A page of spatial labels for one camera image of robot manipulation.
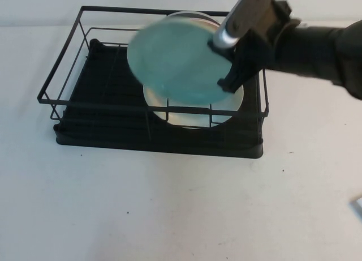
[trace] teal plate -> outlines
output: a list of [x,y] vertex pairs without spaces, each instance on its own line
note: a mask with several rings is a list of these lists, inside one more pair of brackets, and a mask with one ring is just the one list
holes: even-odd
[[140,30],[127,59],[134,76],[156,94],[184,104],[212,104],[231,94],[217,82],[231,62],[207,43],[213,30],[185,18],[167,18]]

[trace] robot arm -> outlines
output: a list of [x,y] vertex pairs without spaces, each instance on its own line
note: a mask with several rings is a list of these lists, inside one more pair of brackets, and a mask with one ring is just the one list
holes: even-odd
[[232,60],[218,83],[223,90],[235,93],[269,69],[330,80],[362,100],[362,21],[345,29],[306,28],[290,15],[286,1],[239,0],[209,43]]

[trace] white surface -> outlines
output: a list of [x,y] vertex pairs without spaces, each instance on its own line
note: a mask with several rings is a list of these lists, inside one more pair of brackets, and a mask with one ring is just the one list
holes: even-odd
[[269,72],[259,160],[60,146],[36,96],[69,30],[0,28],[1,261],[360,260],[361,101]]
[[[361,19],[361,0],[288,0],[304,20]],[[82,5],[230,11],[237,0],[0,0],[0,25],[71,24]]]

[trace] white plate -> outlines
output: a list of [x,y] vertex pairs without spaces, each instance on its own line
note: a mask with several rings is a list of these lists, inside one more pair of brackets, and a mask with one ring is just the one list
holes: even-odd
[[[144,87],[143,94],[149,106],[167,107],[167,99],[155,94],[150,88]],[[242,105],[244,98],[244,88],[240,87],[239,90],[232,96],[212,104],[213,110],[226,110],[238,111]],[[169,106],[182,106],[182,107],[201,107],[210,109],[210,105],[185,105],[172,100],[169,100]],[[165,112],[154,112],[159,118],[166,120]],[[212,121],[217,123],[224,123],[228,121],[231,116],[213,115]],[[183,113],[169,113],[168,123],[179,126],[195,126],[195,127],[210,127],[209,115],[196,115],[196,114],[183,114]]]

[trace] black drip tray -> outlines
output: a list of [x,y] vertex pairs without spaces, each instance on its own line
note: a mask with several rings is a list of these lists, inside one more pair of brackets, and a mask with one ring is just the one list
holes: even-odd
[[[259,113],[258,79],[244,86],[240,112]],[[127,48],[90,42],[90,51],[70,98],[107,107],[68,106],[54,126],[59,144],[258,158],[262,156],[262,119],[231,118],[212,128],[173,126],[147,111],[142,85],[127,63]],[[138,111],[112,106],[133,106]]]

